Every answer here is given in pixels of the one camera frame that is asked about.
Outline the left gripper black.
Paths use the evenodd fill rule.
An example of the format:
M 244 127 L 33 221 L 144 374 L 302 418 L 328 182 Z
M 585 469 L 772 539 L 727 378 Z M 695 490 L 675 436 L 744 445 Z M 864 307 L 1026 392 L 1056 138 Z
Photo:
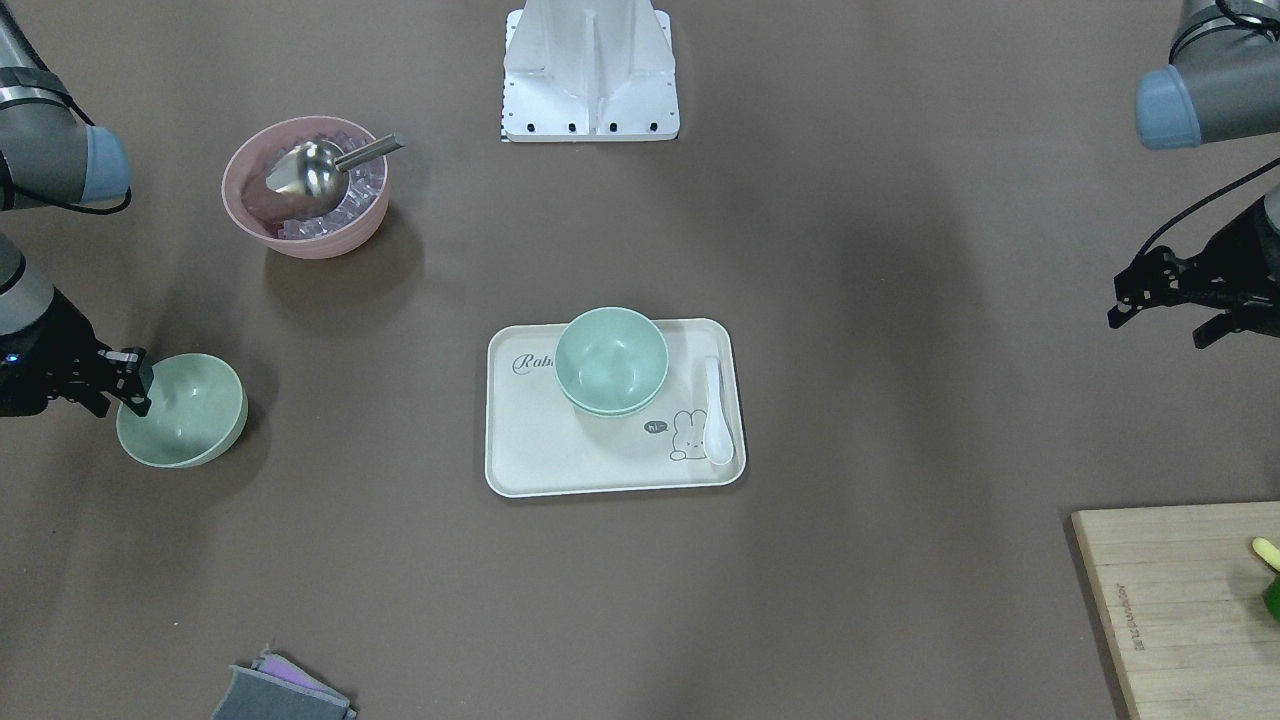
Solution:
M 1193 331 L 1197 348 L 1231 333 L 1279 337 L 1279 200 L 1265 195 L 1188 261 L 1180 290 L 1221 313 Z

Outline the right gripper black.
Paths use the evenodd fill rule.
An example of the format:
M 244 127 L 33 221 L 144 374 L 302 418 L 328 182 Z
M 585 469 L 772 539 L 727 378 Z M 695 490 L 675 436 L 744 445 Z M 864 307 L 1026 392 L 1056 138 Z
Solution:
M 152 406 L 146 350 L 110 350 L 58 290 L 35 324 L 3 337 L 1 355 L 3 416 L 38 415 L 55 398 L 78 404 L 97 418 L 108 415 L 109 398 L 136 416 L 147 416 Z M 101 378 L 108 386 L 127 387 L 104 388 Z

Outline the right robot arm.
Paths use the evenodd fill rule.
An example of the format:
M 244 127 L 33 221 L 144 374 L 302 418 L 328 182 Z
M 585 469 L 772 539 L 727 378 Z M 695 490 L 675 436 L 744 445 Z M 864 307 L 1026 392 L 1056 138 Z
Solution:
M 1 8 L 3 210 L 105 217 L 131 205 L 120 140 L 93 123 Z M 154 372 L 141 347 L 114 350 L 9 238 L 1 241 L 1 405 L 35 416 L 64 398 L 104 416 L 113 401 L 147 415 Z

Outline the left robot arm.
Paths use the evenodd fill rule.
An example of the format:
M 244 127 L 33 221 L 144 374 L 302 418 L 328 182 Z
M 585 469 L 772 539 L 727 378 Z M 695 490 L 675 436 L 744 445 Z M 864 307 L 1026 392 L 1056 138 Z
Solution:
M 1167 64 L 1140 78 L 1135 127 L 1149 150 L 1194 149 L 1277 132 L 1277 4 L 1187 1 Z M 1215 315 L 1196 347 L 1243 332 L 1277 334 L 1277 191 L 1270 190 L 1179 258 L 1152 234 L 1115 279 L 1108 315 L 1120 327 L 1142 310 L 1194 304 Z

